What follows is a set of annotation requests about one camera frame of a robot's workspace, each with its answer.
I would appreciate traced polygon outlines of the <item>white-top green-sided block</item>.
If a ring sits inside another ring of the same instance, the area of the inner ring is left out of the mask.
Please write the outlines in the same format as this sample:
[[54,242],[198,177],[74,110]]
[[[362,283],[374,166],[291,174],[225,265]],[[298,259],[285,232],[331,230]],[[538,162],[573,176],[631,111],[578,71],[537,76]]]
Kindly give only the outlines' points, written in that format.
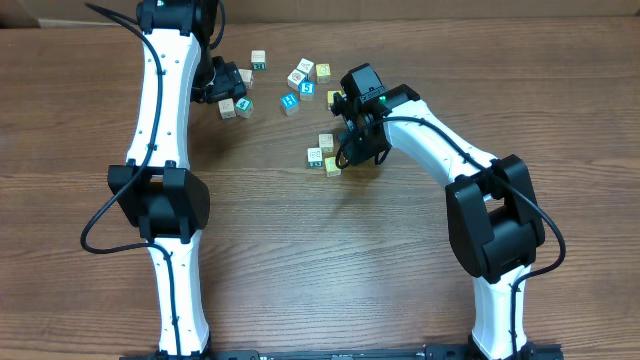
[[335,157],[327,157],[324,159],[324,166],[326,170],[326,175],[328,177],[340,176],[342,174],[342,170],[336,164]]

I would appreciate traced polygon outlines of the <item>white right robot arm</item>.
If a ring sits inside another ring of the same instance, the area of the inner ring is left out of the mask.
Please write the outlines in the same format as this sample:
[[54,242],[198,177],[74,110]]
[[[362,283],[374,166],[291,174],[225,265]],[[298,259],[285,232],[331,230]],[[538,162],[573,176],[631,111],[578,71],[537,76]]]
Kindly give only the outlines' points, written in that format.
[[476,148],[441,122],[407,85],[387,88],[365,63],[340,81],[331,111],[343,117],[335,163],[345,169],[385,161],[391,149],[413,158],[445,190],[451,249],[472,276],[473,359],[536,359],[523,326],[524,286],[545,241],[528,169]]

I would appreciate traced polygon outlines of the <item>white block red drawing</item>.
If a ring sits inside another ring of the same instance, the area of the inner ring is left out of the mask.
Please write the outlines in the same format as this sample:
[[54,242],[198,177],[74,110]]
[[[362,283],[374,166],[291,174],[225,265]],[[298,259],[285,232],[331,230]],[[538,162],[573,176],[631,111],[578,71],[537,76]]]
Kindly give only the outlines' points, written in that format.
[[324,163],[323,151],[321,148],[307,149],[307,162],[310,168],[321,168]]

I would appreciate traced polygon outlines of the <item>yellow-framed blue picture block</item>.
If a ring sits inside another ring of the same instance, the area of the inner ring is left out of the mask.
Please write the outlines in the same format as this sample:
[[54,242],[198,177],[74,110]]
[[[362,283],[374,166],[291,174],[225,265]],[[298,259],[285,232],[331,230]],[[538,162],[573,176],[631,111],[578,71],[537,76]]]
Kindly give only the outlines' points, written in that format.
[[323,153],[332,153],[334,151],[334,137],[332,134],[319,134],[318,144]]

